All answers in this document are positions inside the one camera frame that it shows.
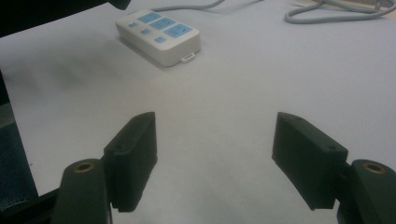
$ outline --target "white table surface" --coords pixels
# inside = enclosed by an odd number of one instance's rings
[[[336,208],[310,211],[272,161],[276,113],[309,120],[348,162],[396,169],[396,20],[293,25],[292,0],[229,0],[163,13],[201,31],[190,63],[161,67],[120,41],[114,21],[133,10],[200,2],[211,1],[102,5],[0,39],[38,192],[155,111],[159,161],[136,211],[114,211],[114,223],[337,223]]]

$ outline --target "white cable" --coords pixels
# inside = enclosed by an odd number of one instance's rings
[[[289,23],[294,23],[294,24],[312,24],[312,23],[323,23],[323,22],[334,22],[334,21],[367,21],[367,20],[372,20],[372,19],[382,17],[382,16],[390,13],[391,11],[395,10],[396,9],[395,0],[389,0],[389,1],[392,3],[391,7],[389,7],[386,10],[378,10],[377,9],[378,6],[375,6],[374,9],[370,9],[370,8],[365,8],[365,7],[353,7],[350,5],[340,3],[336,0],[320,0],[318,3],[316,3],[312,6],[294,9],[294,10],[286,13],[285,21],[289,22]],[[347,11],[363,13],[364,15],[323,17],[323,18],[314,18],[314,19],[293,18],[293,16],[295,16],[297,14],[320,8],[325,4],[340,7]]]
[[[153,8],[152,11],[160,12],[160,11],[169,11],[169,10],[179,10],[179,9],[193,9],[193,10],[205,10],[212,7],[216,7],[223,3],[225,0],[218,0],[215,3],[203,6],[174,6],[174,7],[158,7]]]

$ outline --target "power strip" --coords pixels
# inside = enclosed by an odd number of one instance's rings
[[[201,49],[200,32],[148,9],[116,21],[121,38],[163,66],[187,63]]]

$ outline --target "screw hole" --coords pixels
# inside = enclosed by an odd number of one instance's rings
[[[76,166],[75,173],[85,173],[93,169],[95,165],[92,162],[83,162]]]
[[[363,164],[363,167],[366,170],[373,172],[375,174],[379,174],[379,175],[383,175],[387,172],[387,169],[385,169],[383,166],[381,166],[379,164],[375,164],[375,163],[366,162]]]

